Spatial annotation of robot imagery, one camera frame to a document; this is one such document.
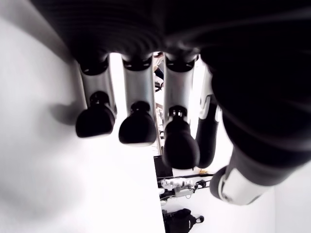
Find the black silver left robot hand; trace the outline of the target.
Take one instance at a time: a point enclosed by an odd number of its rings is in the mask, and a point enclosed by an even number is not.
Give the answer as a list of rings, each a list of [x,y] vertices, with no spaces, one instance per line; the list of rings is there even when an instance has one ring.
[[[122,57],[124,144],[156,139],[152,55],[164,59],[162,160],[205,168],[217,113],[233,144],[210,181],[216,198],[248,205],[311,159],[308,0],[35,0],[80,65],[87,109],[79,137],[112,132],[110,53]]]

